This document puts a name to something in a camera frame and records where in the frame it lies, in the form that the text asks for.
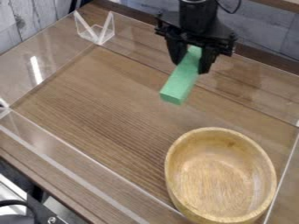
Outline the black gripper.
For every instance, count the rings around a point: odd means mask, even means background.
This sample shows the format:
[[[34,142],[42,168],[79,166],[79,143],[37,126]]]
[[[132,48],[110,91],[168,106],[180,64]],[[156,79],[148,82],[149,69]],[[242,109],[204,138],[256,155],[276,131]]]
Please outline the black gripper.
[[[198,74],[209,72],[220,54],[232,55],[237,40],[236,33],[220,22],[218,8],[217,0],[178,0],[177,11],[165,10],[154,17],[154,33],[165,39],[174,65],[182,60],[186,46],[201,48]]]

